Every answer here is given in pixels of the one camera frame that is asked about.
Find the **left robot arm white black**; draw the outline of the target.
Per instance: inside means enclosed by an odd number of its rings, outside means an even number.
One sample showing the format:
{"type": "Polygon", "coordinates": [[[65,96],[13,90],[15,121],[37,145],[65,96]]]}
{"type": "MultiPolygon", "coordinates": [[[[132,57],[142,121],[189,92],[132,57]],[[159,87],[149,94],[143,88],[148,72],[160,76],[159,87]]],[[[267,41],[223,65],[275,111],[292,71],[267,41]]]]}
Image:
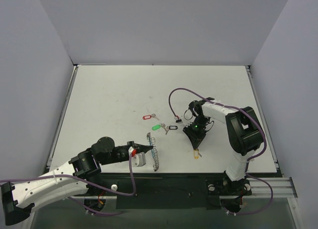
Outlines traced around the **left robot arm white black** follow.
{"type": "Polygon", "coordinates": [[[153,148],[152,144],[141,145],[134,141],[116,146],[112,138],[102,137],[90,148],[39,177],[1,180],[5,224],[18,224],[38,209],[75,195],[97,195],[101,191],[121,196],[136,195],[134,179],[131,180],[131,193],[103,186],[100,178],[101,166],[125,161],[130,168],[144,166],[146,153],[153,148]]]}

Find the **black tag key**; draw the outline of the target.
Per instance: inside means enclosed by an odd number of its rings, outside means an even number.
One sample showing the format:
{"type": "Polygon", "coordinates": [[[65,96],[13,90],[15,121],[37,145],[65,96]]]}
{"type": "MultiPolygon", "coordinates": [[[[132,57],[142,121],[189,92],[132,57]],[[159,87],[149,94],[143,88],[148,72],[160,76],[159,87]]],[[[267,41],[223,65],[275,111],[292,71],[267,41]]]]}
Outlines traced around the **black tag key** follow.
{"type": "Polygon", "coordinates": [[[176,125],[169,125],[169,126],[165,126],[165,134],[167,135],[169,131],[175,131],[178,129],[178,126],[176,125]]]}

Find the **yellow tag key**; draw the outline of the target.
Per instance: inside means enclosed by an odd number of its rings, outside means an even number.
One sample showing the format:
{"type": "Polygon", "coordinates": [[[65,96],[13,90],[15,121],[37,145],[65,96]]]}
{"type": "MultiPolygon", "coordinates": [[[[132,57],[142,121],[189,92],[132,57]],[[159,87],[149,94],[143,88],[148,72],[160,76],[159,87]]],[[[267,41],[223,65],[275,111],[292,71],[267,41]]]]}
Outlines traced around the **yellow tag key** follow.
{"type": "Polygon", "coordinates": [[[202,155],[199,152],[199,149],[194,149],[193,150],[193,156],[194,156],[194,159],[199,159],[199,158],[202,157],[202,155]]]}

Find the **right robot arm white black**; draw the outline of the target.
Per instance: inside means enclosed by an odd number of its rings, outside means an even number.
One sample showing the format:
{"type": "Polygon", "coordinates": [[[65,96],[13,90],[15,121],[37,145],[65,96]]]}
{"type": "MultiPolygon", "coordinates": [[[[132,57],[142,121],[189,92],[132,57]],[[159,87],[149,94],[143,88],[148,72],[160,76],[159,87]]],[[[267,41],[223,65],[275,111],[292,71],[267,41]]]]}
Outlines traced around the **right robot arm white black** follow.
{"type": "Polygon", "coordinates": [[[195,152],[203,142],[210,121],[219,121],[227,127],[230,146],[233,156],[224,172],[222,188],[228,194],[235,193],[241,185],[245,185],[248,159],[252,157],[264,142],[264,133],[256,113],[252,107],[232,109],[211,103],[213,98],[207,100],[194,100],[188,110],[190,119],[184,119],[183,132],[189,138],[195,152]]]}

